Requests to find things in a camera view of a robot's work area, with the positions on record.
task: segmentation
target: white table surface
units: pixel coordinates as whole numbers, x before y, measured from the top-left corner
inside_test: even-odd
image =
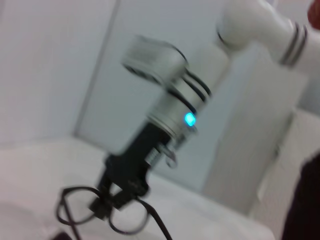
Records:
[[[95,186],[105,155],[101,149],[71,137],[0,147],[0,216],[16,216],[21,229],[32,224],[31,216],[43,225],[62,227],[54,219],[61,187]],[[151,192],[146,201],[157,210],[173,240],[275,240],[265,226],[214,201],[153,174],[148,182]],[[131,219],[135,217],[128,216],[127,220]],[[8,220],[0,217],[0,229],[7,224]],[[85,235],[83,240],[165,239],[154,220],[135,236],[115,233],[98,219],[83,225],[80,231]]]

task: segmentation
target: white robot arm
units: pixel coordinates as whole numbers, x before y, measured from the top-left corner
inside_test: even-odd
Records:
[[[122,64],[131,73],[161,85],[165,92],[147,121],[121,155],[111,154],[98,190],[109,209],[96,199],[90,209],[101,219],[144,196],[148,170],[161,155],[175,163],[175,150],[194,132],[196,117],[228,71],[233,52],[258,41],[282,66],[306,74],[320,67],[320,34],[281,16],[264,0],[230,0],[218,23],[213,44],[198,49],[189,62],[174,46],[138,37]],[[112,184],[122,191],[110,195]]]

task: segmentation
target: black glasses frame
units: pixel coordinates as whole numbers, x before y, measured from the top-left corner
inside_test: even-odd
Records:
[[[88,217],[85,217],[83,220],[74,221],[72,213],[69,208],[68,201],[66,198],[70,194],[72,194],[74,192],[78,192],[78,191],[89,191],[89,192],[96,194],[98,200],[100,201],[101,206],[105,206],[106,208],[110,207],[111,202],[108,199],[106,199],[101,194],[101,192],[99,190],[97,190],[96,188],[93,188],[93,187],[89,187],[89,186],[68,187],[68,188],[65,188],[62,190],[60,200],[59,200],[57,207],[56,207],[56,210],[55,210],[55,216],[60,223],[71,227],[72,232],[73,232],[76,240],[82,240],[82,238],[79,234],[79,231],[77,229],[77,225],[85,224],[85,223],[91,221],[96,216],[95,216],[95,213],[93,212],[91,215],[89,215]],[[149,220],[149,216],[152,216],[154,218],[154,220],[156,221],[156,223],[158,224],[159,228],[161,229],[162,233],[164,234],[165,238],[167,240],[173,240],[171,235],[169,234],[169,231],[167,230],[164,222],[161,220],[160,216],[158,215],[157,211],[151,205],[149,205],[148,203],[146,203],[145,201],[143,201],[137,197],[134,200],[139,202],[146,209],[146,217],[143,220],[142,225],[133,231],[122,231],[122,230],[116,228],[114,226],[114,224],[112,223],[113,213],[111,211],[111,215],[108,218],[108,222],[109,222],[109,225],[112,228],[112,230],[114,230],[116,233],[119,233],[122,235],[136,235],[136,234],[140,233],[146,227],[148,220]],[[62,208],[65,211],[67,220],[63,219],[60,216]]]

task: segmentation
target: black stripe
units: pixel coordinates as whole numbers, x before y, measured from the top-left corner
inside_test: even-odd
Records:
[[[281,58],[281,60],[279,61],[279,64],[281,65],[286,65],[288,58],[290,57],[290,55],[292,54],[292,51],[295,48],[295,45],[297,43],[299,37],[299,25],[298,23],[295,23],[295,32],[294,32],[294,36],[292,38],[292,41],[289,45],[289,48],[287,49],[287,51],[285,52],[285,54],[283,55],[283,57]]]
[[[203,87],[203,89],[206,91],[206,93],[211,96],[211,91],[209,89],[209,87],[200,79],[198,78],[196,75],[194,75],[193,73],[189,72],[188,70],[186,70],[186,74],[192,78],[193,80],[195,80],[198,84],[201,85],[201,87]]]
[[[174,96],[175,98],[179,99],[180,102],[182,102],[184,105],[186,105],[186,107],[187,107],[188,109],[190,109],[190,111],[191,111],[194,115],[196,115],[197,110],[195,109],[195,107],[192,106],[191,103],[188,102],[180,93],[178,93],[178,92],[176,92],[176,91],[173,91],[173,90],[171,90],[171,89],[168,89],[168,90],[167,90],[167,93],[170,94],[170,95],[172,95],[172,96]]]
[[[150,37],[144,37],[144,36],[139,36],[142,40],[146,41],[146,42],[153,42],[153,43],[157,43],[157,44],[162,44],[168,47],[173,48],[174,50],[176,50],[185,60],[186,63],[188,63],[188,60],[186,58],[186,56],[182,53],[182,51],[180,51],[176,46],[174,46],[173,44],[167,42],[167,41],[161,41],[161,40],[157,40],[154,38],[150,38]]]
[[[195,86],[193,85],[191,82],[187,81],[185,78],[182,77],[182,80],[189,85],[190,88],[192,88],[193,91],[195,91],[195,93],[199,96],[199,98],[201,98],[201,100],[203,102],[206,101],[206,96]]]
[[[236,48],[237,48],[236,46],[232,45],[231,43],[226,42],[226,41],[222,38],[222,36],[220,35],[218,29],[216,30],[216,34],[218,35],[220,41],[221,41],[226,47],[228,47],[228,48],[230,48],[230,49],[236,49]]]
[[[305,46],[306,46],[306,43],[307,43],[308,29],[307,29],[307,27],[305,25],[303,26],[303,28],[304,28],[304,36],[303,36],[302,42],[301,42],[298,50],[296,51],[296,54],[292,58],[291,62],[288,63],[288,65],[291,68],[293,68],[296,65],[298,59],[301,57],[301,54],[302,54],[303,50],[305,49]]]

